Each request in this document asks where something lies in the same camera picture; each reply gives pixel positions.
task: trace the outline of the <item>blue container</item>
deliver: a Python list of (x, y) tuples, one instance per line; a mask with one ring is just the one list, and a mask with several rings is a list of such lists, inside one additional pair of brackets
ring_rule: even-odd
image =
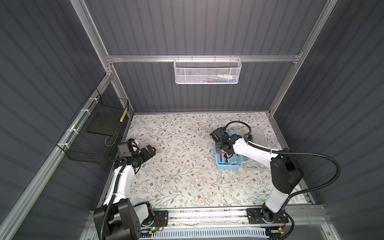
[[(229, 136), (232, 136), (234, 134), (237, 134), (237, 131), (235, 130), (227, 130), (227, 133)], [(214, 145), (213, 153), (216, 157), (216, 167), (218, 169), (225, 169), (225, 170), (238, 170), (243, 166), (244, 156), (239, 155), (238, 157), (234, 154), (231, 158), (228, 158), (228, 163), (224, 162), (224, 153), (221, 154), (222, 161), (220, 162), (220, 153), (216, 153), (216, 145)]]

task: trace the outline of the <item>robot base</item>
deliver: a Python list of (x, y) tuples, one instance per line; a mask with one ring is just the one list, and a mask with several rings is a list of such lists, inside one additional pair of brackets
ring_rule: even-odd
[[(267, 223), (263, 219), (263, 214), (261, 212), (261, 210), (262, 210), (261, 208), (250, 208), (250, 209), (246, 209), (246, 210), (247, 210), (249, 224), (266, 224)], [(283, 223), (289, 222), (289, 219), (285, 214), (281, 213), (281, 216), (283, 216), (283, 218), (280, 217), (281, 221), (280, 221), (280, 219), (277, 219), (277, 220), (270, 222), (270, 223), (280, 224), (281, 222), (283, 222)]]
[(168, 225), (168, 211), (153, 211), (153, 221), (149, 225), (141, 224), (141, 227), (166, 227)]

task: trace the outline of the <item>yellow label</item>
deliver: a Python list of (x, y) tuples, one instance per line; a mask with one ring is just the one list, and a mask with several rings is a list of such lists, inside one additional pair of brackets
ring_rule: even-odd
[(122, 122), (124, 120), (124, 117), (125, 117), (125, 115), (127, 115), (127, 112), (128, 112), (128, 109), (126, 108), (124, 113), (122, 114), (122, 116), (120, 118), (120, 122)]

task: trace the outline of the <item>black bracket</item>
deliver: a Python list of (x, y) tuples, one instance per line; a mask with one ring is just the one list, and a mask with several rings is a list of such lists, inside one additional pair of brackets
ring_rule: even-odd
[[(263, 214), (261, 210), (262, 210), (261, 208), (246, 209), (249, 224), (266, 224), (267, 223), (263, 220)], [(288, 223), (289, 220), (287, 215), (282, 213), (282, 216), (283, 217), (279, 217), (277, 220), (271, 222), (270, 224)]]
[(154, 217), (153, 217), (152, 223), (149, 226), (148, 225), (146, 225), (146, 226), (141, 225), (141, 227), (157, 227), (157, 226), (166, 227), (168, 225), (168, 211), (156, 211), (156, 210), (154, 210), (153, 213), (154, 213)]

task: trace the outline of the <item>black cable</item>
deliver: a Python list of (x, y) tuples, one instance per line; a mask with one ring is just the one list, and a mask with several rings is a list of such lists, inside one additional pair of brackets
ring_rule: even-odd
[(267, 148), (263, 148), (263, 147), (254, 145), (254, 144), (252, 144), (250, 142), (248, 142), (248, 145), (250, 145), (250, 146), (252, 146), (254, 148), (257, 148), (259, 150), (263, 150), (263, 151), (266, 151), (266, 152), (271, 152), (271, 153), (274, 153), (274, 154), (309, 155), (309, 156), (322, 157), (324, 159), (327, 159), (327, 160), (331, 161), (336, 166), (336, 173), (335, 173), (335, 175), (329, 181), (327, 181), (326, 183), (320, 184), (320, 185), (318, 185), (316, 187), (310, 187), (308, 189), (304, 189), (304, 190), (301, 190), (301, 191), (294, 192), (294, 193), (292, 193), (292, 194), (290, 194), (288, 196), (287, 202), (289, 202), (289, 200), (292, 197), (294, 197), (296, 195), (299, 195), (301, 193), (315, 191), (315, 190), (319, 190), (321, 188), (327, 187), (327, 186), (331, 185), (334, 181), (336, 181), (336, 179), (340, 176), (341, 167), (340, 167), (339, 163), (336, 160), (334, 160), (333, 158), (331, 158), (330, 156), (327, 156), (327, 155), (324, 155), (324, 154), (320, 154), (320, 153), (315, 153), (315, 152), (283, 152), (283, 151), (275, 151), (275, 150), (270, 150), (270, 149), (267, 149)]
[(101, 222), (101, 228), (100, 228), (100, 237), (99, 237), (100, 240), (104, 240), (104, 228), (107, 225), (109, 212), (111, 211), (112, 204), (115, 200), (116, 193), (118, 191), (119, 179), (120, 179), (121, 173), (123, 172), (126, 165), (127, 165), (127, 159), (124, 160), (124, 164), (122, 165), (118, 175), (116, 176), (115, 186), (113, 188), (113, 194), (112, 194), (111, 200), (109, 201), (107, 207), (105, 208), (104, 216), (103, 216), (103, 220)]
[[(111, 150), (109, 151), (109, 161), (111, 161), (111, 162), (115, 162), (115, 161), (119, 161), (119, 160), (123, 160), (123, 159), (124, 159), (124, 157), (121, 157), (121, 158), (117, 158), (117, 159), (115, 159), (115, 160), (111, 160), (111, 156), (112, 156), (112, 153), (113, 153), (114, 149), (117, 147), (117, 145), (119, 145), (119, 144), (121, 144), (121, 143), (124, 143), (124, 142), (118, 142), (118, 143), (116, 143), (116, 144), (111, 148)], [(138, 146), (135, 142), (132, 143), (132, 146), (136, 147), (136, 151), (134, 151), (132, 155), (136, 155), (136, 154), (138, 154), (139, 151), (140, 151), (139, 146)]]
[(291, 220), (291, 227), (289, 228), (287, 234), (285, 234), (282, 238), (279, 238), (278, 240), (283, 240), (283, 239), (286, 239), (290, 234), (291, 232), (293, 231), (293, 228), (295, 227), (295, 222), (293, 221), (292, 217), (289, 216), (289, 214), (283, 209), (283, 213), (285, 215), (287, 215), (287, 217)]
[(137, 171), (135, 172), (135, 174), (139, 172), (140, 168), (141, 168), (141, 164), (140, 164), (139, 168), (137, 169)]
[(111, 162), (117, 162), (117, 161), (121, 161), (121, 160), (124, 160), (124, 159), (131, 159), (131, 157), (119, 157), (119, 158), (116, 158), (115, 160), (110, 160)]
[(248, 136), (251, 134), (252, 130), (251, 130), (251, 127), (250, 127), (248, 124), (246, 124), (245, 122), (242, 122), (242, 121), (232, 121), (232, 122), (229, 122), (229, 123), (227, 123), (226, 126), (224, 127), (224, 131), (227, 130), (227, 127), (228, 127), (231, 123), (235, 123), (235, 122), (244, 124), (244, 125), (247, 126), (247, 128), (249, 129), (249, 132), (246, 133), (246, 134), (244, 134), (244, 136), (243, 136), (244, 139), (245, 139), (245, 141), (248, 142)]

